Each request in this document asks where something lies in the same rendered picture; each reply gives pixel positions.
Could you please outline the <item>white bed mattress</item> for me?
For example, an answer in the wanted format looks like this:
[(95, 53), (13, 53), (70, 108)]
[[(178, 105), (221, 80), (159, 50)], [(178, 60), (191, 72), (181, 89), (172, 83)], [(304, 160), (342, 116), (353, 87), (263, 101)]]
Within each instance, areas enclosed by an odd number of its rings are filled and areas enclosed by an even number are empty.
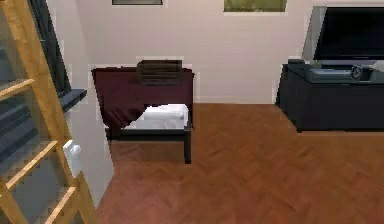
[(184, 129), (188, 120), (189, 109), (185, 104), (149, 106), (126, 129)]

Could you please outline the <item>green framed picture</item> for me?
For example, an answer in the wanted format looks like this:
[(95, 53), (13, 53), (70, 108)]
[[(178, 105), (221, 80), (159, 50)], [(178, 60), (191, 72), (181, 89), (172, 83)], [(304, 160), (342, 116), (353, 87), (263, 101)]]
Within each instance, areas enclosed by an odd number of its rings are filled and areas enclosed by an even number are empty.
[(284, 12), (287, 0), (224, 0), (225, 12)]

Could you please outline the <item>dark window with sill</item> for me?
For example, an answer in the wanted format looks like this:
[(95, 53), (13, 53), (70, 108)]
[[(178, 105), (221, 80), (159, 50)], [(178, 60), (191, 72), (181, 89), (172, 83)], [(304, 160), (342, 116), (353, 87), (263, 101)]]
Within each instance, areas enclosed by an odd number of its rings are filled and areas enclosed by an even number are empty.
[(70, 85), (47, 1), (27, 0), (27, 2), (35, 22), (53, 84), (63, 112), (66, 113), (87, 95), (87, 91), (85, 89), (73, 89)]

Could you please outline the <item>dark striped pillow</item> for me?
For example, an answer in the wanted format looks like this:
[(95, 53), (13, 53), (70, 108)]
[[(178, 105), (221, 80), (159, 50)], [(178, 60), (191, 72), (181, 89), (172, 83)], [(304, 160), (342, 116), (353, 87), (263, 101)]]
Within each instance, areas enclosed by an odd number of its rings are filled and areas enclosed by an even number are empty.
[(140, 81), (145, 85), (174, 85), (183, 72), (181, 60), (142, 60), (137, 64)]

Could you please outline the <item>grey framed picture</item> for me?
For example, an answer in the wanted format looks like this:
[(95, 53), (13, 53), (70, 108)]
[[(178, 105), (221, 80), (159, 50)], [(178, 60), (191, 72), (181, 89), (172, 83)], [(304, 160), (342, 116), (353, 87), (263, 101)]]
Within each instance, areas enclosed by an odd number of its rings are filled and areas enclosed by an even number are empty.
[(163, 5), (163, 0), (112, 0), (112, 5)]

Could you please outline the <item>black television set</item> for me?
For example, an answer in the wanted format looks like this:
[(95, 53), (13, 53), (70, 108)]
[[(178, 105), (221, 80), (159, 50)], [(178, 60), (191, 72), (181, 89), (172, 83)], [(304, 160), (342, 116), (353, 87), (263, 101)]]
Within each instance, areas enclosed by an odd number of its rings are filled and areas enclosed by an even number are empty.
[(384, 60), (384, 7), (328, 7), (315, 60)]

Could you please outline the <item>black television stand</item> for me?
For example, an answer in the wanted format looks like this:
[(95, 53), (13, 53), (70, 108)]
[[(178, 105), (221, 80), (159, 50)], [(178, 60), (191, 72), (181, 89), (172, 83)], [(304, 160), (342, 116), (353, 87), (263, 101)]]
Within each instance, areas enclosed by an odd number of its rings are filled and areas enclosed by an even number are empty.
[(384, 131), (384, 72), (318, 79), (308, 64), (282, 67), (276, 105), (302, 131)]

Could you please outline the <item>grey flat box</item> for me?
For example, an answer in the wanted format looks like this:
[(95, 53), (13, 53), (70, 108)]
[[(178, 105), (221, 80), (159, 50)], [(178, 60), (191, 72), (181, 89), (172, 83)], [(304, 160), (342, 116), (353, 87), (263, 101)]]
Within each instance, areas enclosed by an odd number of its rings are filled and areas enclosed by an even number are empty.
[(305, 77), (311, 82), (335, 82), (335, 83), (355, 83), (369, 82), (373, 73), (373, 69), (364, 68), (360, 80), (351, 78), (351, 70), (338, 69), (309, 69)]

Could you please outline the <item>dark maroon bed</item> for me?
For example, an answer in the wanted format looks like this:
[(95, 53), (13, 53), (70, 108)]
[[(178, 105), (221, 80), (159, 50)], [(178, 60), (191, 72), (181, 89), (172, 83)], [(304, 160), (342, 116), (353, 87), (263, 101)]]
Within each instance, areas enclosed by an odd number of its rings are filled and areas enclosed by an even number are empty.
[[(92, 77), (108, 140), (181, 141), (184, 143), (184, 162), (192, 161), (192, 70), (183, 68), (180, 82), (174, 85), (145, 85), (134, 67), (95, 68)], [(184, 129), (126, 129), (147, 107), (164, 104), (188, 107), (189, 120)]]

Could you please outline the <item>wooden glass-paned door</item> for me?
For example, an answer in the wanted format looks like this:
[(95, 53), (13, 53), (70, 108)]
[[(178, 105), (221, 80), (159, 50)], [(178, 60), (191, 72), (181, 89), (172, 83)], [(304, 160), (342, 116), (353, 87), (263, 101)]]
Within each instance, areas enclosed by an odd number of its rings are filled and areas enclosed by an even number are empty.
[(99, 224), (27, 0), (0, 0), (0, 224)]

